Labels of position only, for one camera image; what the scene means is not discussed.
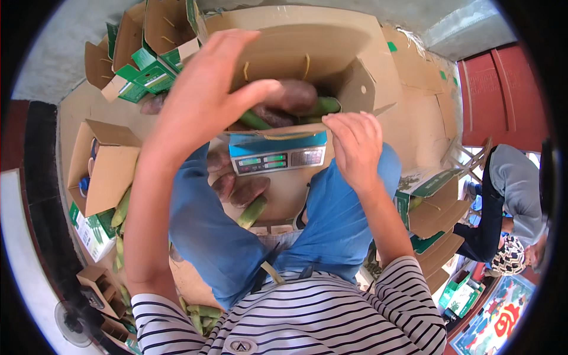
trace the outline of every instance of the red chinese character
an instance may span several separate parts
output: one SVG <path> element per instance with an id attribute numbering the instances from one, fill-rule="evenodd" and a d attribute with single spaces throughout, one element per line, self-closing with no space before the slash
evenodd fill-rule
<path id="1" fill-rule="evenodd" d="M 517 323 L 517 319 L 519 319 L 519 309 L 520 307 L 515 307 L 512 303 L 503 308 L 503 311 L 498 316 L 499 320 L 495 323 L 495 334 L 498 337 L 502 337 L 505 334 L 507 334 L 507 337 L 511 335 L 513 327 Z"/>

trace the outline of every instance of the scale display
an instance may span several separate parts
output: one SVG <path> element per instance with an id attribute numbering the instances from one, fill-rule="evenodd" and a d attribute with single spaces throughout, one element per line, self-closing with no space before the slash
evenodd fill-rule
<path id="1" fill-rule="evenodd" d="M 325 146 L 232 158 L 237 175 L 260 174 L 322 165 Z"/>

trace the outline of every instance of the shoe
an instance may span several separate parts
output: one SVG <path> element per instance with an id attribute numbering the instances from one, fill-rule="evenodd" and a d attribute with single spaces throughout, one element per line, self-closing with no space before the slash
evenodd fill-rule
<path id="1" fill-rule="evenodd" d="M 306 227 L 306 224 L 302 221 L 302 216 L 304 215 L 304 212 L 307 207 L 308 194 L 310 193 L 310 183 L 306 184 L 306 186 L 308 187 L 308 189 L 306 190 L 306 201 L 304 202 L 304 207 L 302 208 L 300 213 L 294 218 L 294 222 L 292 223 L 292 227 L 295 231 L 301 231 Z"/>
<path id="2" fill-rule="evenodd" d="M 469 201 L 475 201 L 477 193 L 475 192 L 475 186 L 477 184 L 473 181 L 466 181 L 463 185 L 463 194 L 465 198 Z"/>

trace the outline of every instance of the dark pants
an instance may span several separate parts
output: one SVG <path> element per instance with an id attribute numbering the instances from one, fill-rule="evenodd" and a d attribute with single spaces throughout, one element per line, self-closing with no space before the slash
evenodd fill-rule
<path id="1" fill-rule="evenodd" d="M 456 223 L 454 233 L 465 240 L 457 253 L 479 262 L 490 262 L 499 249 L 499 237 L 503 223 L 503 203 L 505 199 L 493 187 L 490 176 L 490 160 L 495 148 L 489 152 L 483 170 L 483 209 L 478 228 Z"/>

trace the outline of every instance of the hand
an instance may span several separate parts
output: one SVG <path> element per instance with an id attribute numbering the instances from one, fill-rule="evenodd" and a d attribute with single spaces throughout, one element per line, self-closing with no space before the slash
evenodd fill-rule
<path id="1" fill-rule="evenodd" d="M 380 186 L 377 166 L 383 151 L 383 131 L 377 118 L 361 111 L 327 115 L 322 122 L 333 133 L 337 167 L 357 195 Z"/>
<path id="2" fill-rule="evenodd" d="M 214 33 L 177 77 L 147 139 L 148 150 L 182 162 L 241 115 L 281 88 L 257 80 L 229 94 L 236 61 L 260 32 L 233 29 Z"/>

